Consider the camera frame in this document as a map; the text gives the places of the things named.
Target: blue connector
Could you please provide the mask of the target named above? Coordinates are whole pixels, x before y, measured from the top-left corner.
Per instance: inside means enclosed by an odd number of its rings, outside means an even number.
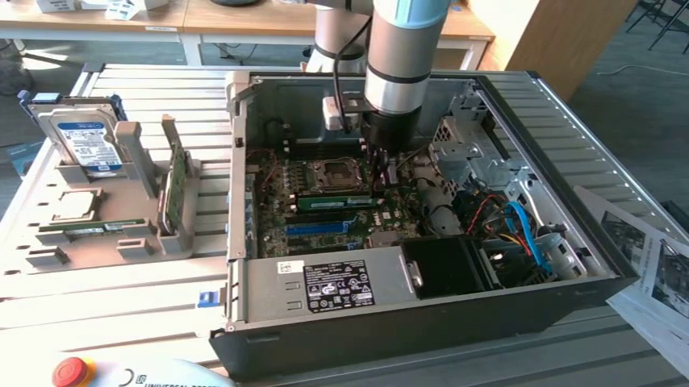
[[[510,202],[510,203],[508,203],[508,208],[505,209],[505,212],[509,214],[512,212],[512,210],[517,213],[517,216],[520,217],[521,226],[525,231],[526,244],[529,245],[530,252],[533,252],[533,254],[534,254],[534,258],[537,259],[537,264],[549,273],[552,273],[553,270],[550,269],[550,264],[546,261],[546,257],[542,255],[541,249],[537,245],[533,234],[530,232],[529,218],[526,216],[525,207],[522,207],[518,202]],[[508,228],[509,228],[510,232],[516,232],[517,229],[514,228],[513,219],[506,218],[505,222],[508,223]]]
[[[211,308],[219,306],[219,291],[216,292],[202,292],[198,295],[198,308]]]

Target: blue pcie slot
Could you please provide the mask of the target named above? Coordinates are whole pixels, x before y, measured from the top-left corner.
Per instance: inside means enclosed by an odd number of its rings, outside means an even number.
[[[357,218],[345,222],[330,222],[319,224],[289,225],[286,228],[287,236],[322,235],[322,234],[347,234],[349,226]]]

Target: motherboard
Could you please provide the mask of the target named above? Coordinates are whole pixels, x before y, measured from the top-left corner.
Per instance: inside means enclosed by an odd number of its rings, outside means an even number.
[[[390,168],[394,178],[377,180],[365,158],[254,154],[258,258],[383,248],[423,232],[419,193],[401,183],[411,181],[411,168]]]

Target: yellow wire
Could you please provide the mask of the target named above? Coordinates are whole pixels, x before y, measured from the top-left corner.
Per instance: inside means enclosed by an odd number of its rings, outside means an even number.
[[[517,243],[520,246],[521,246],[521,243],[520,241],[517,240],[517,238],[514,238],[513,236],[508,235],[508,234],[498,234],[498,236],[502,236],[504,238],[512,240],[514,243]]]

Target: paper sheet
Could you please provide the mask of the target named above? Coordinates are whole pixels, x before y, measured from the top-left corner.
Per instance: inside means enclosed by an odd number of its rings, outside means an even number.
[[[609,304],[689,377],[689,246],[586,189],[574,191],[640,275]]]

